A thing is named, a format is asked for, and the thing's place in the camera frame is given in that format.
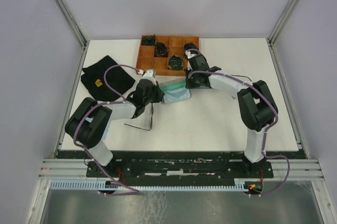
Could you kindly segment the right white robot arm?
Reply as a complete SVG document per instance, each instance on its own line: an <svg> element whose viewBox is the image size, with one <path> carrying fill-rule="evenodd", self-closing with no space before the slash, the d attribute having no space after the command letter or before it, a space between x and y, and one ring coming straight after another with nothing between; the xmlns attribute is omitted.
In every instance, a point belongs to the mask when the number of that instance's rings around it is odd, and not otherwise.
<svg viewBox="0 0 337 224"><path fill-rule="evenodd" d="M268 130L278 122L278 109L266 82L244 81L239 77L221 73L221 68L209 67L203 54L196 49L185 52L189 67L185 70L186 87L202 87L225 92L236 99L240 116L247 127L242 172L254 177L261 171L261 162L266 158L265 143Z"/></svg>

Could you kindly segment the grey glasses case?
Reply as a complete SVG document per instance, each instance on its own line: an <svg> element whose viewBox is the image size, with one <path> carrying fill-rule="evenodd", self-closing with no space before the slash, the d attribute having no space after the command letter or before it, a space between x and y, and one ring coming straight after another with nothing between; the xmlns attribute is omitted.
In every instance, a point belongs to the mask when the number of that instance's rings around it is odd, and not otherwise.
<svg viewBox="0 0 337 224"><path fill-rule="evenodd" d="M179 88L186 88L186 78L180 78L180 79L160 83L159 87L160 87L160 90L163 92L168 91L168 90L176 90Z"/></svg>

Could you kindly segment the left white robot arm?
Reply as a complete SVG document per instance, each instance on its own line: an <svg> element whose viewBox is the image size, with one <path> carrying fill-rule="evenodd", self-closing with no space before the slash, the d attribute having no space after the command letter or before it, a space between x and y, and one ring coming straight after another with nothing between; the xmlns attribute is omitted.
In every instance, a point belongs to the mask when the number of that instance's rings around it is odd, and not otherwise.
<svg viewBox="0 0 337 224"><path fill-rule="evenodd" d="M163 98L164 92L158 83L150 80L140 80L125 101L99 103L93 98L85 98L66 122L65 133L99 163L100 173L110 177L116 172L116 163L103 142L108 124L114 120L136 119L149 104L160 103Z"/></svg>

